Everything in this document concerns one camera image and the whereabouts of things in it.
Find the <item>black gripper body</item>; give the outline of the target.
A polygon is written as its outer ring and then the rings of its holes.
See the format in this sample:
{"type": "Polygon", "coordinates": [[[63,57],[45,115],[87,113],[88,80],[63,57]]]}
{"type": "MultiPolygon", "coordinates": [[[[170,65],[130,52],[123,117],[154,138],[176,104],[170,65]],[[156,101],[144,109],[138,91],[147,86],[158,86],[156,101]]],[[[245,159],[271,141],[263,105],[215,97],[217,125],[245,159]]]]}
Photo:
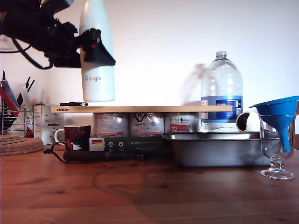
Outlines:
{"type": "Polygon", "coordinates": [[[101,41],[101,31],[89,28],[79,36],[75,36],[77,28],[69,23],[61,23],[54,19],[47,27],[44,37],[44,52],[51,54],[69,54],[82,48],[83,51],[94,50],[101,41]]]}

